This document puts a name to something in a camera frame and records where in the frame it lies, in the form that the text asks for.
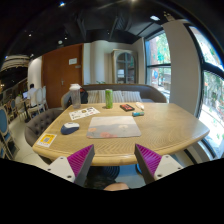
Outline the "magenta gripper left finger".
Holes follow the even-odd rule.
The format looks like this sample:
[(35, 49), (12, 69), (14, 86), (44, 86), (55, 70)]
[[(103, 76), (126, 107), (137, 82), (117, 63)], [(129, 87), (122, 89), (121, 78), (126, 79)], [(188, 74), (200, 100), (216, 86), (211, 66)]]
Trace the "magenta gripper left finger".
[(94, 155), (94, 145), (89, 145), (69, 157), (58, 157), (48, 166), (47, 171), (83, 186)]

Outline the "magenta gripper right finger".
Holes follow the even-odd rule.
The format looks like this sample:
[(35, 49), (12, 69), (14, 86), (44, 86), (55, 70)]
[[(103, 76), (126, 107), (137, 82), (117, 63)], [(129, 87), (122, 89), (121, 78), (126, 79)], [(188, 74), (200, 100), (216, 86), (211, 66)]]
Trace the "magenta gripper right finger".
[(146, 184), (182, 169), (182, 166), (170, 155), (161, 156), (139, 144), (135, 145), (134, 154)]

